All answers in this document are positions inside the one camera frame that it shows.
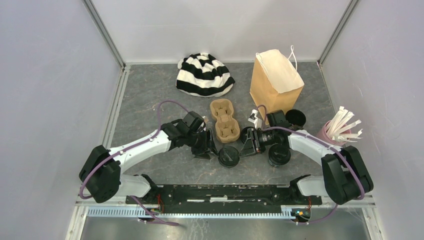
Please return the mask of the white wrapped straws bundle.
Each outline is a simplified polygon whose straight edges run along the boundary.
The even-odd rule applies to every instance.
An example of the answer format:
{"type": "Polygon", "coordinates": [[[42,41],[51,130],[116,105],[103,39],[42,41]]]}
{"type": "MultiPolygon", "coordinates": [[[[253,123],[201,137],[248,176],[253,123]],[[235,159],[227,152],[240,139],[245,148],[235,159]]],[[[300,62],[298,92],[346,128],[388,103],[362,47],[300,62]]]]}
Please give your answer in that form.
{"type": "Polygon", "coordinates": [[[360,140],[363,129],[357,132],[352,132],[352,129],[361,124],[362,121],[360,119],[352,121],[354,116],[355,114],[352,111],[340,106],[326,127],[327,135],[335,142],[355,143],[360,140]]]}

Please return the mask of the black coffee cup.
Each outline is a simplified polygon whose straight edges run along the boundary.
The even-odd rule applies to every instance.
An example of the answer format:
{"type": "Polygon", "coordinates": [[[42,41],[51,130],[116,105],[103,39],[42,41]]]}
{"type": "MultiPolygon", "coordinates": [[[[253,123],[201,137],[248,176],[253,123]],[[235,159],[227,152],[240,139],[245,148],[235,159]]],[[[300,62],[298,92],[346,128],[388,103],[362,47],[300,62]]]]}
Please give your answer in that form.
{"type": "Polygon", "coordinates": [[[227,169],[230,169],[230,168],[233,168],[233,167],[235,167],[235,165],[222,165],[224,168],[227,168],[227,169]]]}
{"type": "Polygon", "coordinates": [[[280,166],[286,165],[287,163],[289,163],[290,159],[283,159],[283,160],[275,160],[275,159],[268,159],[268,163],[275,168],[278,168],[280,166]]]}
{"type": "Polygon", "coordinates": [[[285,119],[292,126],[303,127],[306,124],[305,114],[298,109],[290,109],[285,113],[285,119]]]}

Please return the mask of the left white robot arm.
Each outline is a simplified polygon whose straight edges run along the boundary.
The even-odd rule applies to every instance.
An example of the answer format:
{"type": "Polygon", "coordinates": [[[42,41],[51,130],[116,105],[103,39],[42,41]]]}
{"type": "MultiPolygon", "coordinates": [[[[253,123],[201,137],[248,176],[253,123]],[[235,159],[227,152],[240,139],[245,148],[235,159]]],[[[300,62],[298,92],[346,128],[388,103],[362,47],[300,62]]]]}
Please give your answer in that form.
{"type": "Polygon", "coordinates": [[[210,159],[211,154],[218,154],[212,131],[206,128],[204,118],[194,111],[125,145],[110,149],[98,145],[92,149],[78,175],[82,182],[79,197],[92,198],[100,204],[114,196],[135,196],[151,204],[157,198],[157,190],[148,177],[125,172],[152,156],[183,146],[190,147],[193,156],[199,159],[210,159]]]}

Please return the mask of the right aluminium frame post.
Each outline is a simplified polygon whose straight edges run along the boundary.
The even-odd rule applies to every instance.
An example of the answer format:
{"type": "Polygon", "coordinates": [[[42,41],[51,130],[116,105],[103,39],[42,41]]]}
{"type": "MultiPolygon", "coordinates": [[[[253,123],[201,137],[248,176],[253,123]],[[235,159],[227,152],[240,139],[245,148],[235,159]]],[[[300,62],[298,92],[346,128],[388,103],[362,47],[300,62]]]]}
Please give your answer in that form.
{"type": "Polygon", "coordinates": [[[350,20],[352,14],[354,13],[355,9],[357,8],[358,4],[360,3],[360,0],[350,0],[346,9],[344,10],[341,18],[339,19],[334,31],[332,32],[327,44],[325,45],[319,59],[317,60],[318,66],[321,68],[325,60],[327,59],[329,53],[331,52],[333,46],[336,44],[337,40],[339,39],[342,31],[344,30],[344,27],[350,20]]]}

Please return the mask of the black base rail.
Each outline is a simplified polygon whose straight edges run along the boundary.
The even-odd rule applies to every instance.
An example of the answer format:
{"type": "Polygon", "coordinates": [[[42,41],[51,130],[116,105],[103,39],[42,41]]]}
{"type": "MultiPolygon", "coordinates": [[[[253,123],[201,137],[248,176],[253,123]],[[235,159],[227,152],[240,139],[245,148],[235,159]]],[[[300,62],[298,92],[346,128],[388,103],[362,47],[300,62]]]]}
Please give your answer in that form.
{"type": "Polygon", "coordinates": [[[321,205],[319,196],[303,196],[289,185],[207,184],[154,186],[139,198],[144,205],[161,205],[165,214],[280,213],[282,206],[321,205]]]}

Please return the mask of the black white striped cloth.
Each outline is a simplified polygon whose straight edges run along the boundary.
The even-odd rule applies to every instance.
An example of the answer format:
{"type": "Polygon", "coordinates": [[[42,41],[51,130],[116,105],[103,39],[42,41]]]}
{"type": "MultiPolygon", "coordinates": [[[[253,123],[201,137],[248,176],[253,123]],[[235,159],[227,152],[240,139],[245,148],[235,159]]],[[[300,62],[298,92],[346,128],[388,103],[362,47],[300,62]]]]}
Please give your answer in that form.
{"type": "Polygon", "coordinates": [[[221,97],[236,83],[227,66],[205,52],[182,58],[177,69],[176,88],[195,97],[221,97]]]}

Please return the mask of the aluminium frame post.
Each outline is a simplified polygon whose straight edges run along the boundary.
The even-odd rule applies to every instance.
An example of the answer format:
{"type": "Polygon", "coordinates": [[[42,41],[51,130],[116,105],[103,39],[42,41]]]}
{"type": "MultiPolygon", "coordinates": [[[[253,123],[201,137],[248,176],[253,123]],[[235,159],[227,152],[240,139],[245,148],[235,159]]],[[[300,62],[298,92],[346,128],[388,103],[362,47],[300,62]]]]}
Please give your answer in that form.
{"type": "Polygon", "coordinates": [[[85,5],[90,17],[92,18],[94,24],[96,25],[100,35],[102,36],[103,40],[105,41],[108,49],[112,53],[112,56],[114,57],[115,61],[118,63],[118,65],[124,69],[126,67],[126,63],[121,56],[116,44],[114,43],[109,31],[107,30],[106,25],[104,24],[98,10],[96,9],[94,3],[92,0],[82,0],[82,3],[85,5]]]}
{"type": "Polygon", "coordinates": [[[341,18],[339,19],[334,31],[332,32],[327,44],[325,45],[319,59],[317,60],[318,66],[321,68],[325,60],[327,59],[329,53],[331,52],[333,46],[336,44],[337,40],[339,39],[342,31],[344,30],[344,27],[350,20],[352,14],[354,13],[355,9],[357,8],[358,4],[360,3],[360,0],[350,0],[346,9],[344,10],[341,18]]]}

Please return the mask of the pink straw holder cup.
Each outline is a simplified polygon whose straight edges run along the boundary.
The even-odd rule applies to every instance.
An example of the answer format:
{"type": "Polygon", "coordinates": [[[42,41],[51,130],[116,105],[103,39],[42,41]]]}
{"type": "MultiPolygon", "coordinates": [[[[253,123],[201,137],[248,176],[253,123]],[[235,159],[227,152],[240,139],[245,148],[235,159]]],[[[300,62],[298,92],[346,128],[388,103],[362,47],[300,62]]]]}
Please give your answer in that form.
{"type": "Polygon", "coordinates": [[[343,146],[343,145],[347,144],[348,143],[347,141],[337,142],[337,141],[332,140],[328,136],[328,134],[326,132],[326,128],[329,124],[330,124],[330,120],[321,128],[321,130],[315,136],[318,139],[320,139],[320,140],[322,140],[322,141],[324,141],[328,144],[335,145],[335,146],[343,146]]]}

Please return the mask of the brown paper bag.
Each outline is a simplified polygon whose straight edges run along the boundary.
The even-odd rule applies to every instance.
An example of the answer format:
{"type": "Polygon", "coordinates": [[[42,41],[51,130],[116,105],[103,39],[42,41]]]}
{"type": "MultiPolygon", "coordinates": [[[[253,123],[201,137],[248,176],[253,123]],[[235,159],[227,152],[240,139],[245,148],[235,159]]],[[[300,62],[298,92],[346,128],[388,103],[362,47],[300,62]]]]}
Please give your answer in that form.
{"type": "Polygon", "coordinates": [[[305,85],[294,50],[291,45],[289,56],[278,49],[255,54],[249,93],[256,106],[264,105],[268,112],[293,109],[305,85]]]}

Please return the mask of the brown cardboard cup carrier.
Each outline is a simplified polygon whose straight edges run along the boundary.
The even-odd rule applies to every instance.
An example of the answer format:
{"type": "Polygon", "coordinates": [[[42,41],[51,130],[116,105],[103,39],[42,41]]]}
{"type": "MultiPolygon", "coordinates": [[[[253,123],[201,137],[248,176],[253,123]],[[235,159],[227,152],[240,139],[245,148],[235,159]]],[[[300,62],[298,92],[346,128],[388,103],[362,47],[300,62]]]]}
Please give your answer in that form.
{"type": "Polygon", "coordinates": [[[234,118],[234,107],[229,99],[221,98],[210,103],[212,118],[216,121],[217,140],[223,144],[235,142],[240,137],[240,126],[234,118]]]}

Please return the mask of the left aluminium frame post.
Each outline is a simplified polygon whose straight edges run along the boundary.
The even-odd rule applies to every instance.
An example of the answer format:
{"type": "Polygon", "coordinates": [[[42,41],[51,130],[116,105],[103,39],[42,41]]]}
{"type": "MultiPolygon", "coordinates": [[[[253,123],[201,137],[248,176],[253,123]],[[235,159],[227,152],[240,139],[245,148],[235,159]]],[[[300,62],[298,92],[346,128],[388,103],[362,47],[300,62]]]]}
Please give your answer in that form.
{"type": "Polygon", "coordinates": [[[118,65],[124,69],[126,67],[126,63],[121,56],[116,44],[114,43],[109,31],[107,30],[106,25],[104,24],[98,10],[96,9],[94,3],[92,0],[82,0],[82,3],[85,5],[90,17],[92,18],[94,24],[96,25],[100,35],[102,36],[103,40],[105,41],[108,49],[112,53],[112,56],[114,57],[115,61],[118,63],[118,65]]]}

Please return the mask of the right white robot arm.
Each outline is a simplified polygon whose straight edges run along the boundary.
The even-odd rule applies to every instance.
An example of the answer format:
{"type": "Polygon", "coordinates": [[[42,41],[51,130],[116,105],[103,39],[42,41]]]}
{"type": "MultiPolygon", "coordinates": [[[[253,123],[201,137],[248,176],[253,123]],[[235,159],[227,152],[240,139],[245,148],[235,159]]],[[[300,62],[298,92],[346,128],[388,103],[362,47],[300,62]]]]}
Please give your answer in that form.
{"type": "Polygon", "coordinates": [[[341,147],[327,143],[304,128],[306,118],[296,109],[284,113],[276,110],[266,114],[269,127],[245,127],[240,157],[268,152],[268,163],[273,167],[287,164],[291,152],[299,152],[321,166],[322,175],[300,176],[290,182],[289,199],[302,204],[310,196],[329,197],[343,205],[361,200],[374,189],[374,182],[354,146],[341,147]]]}

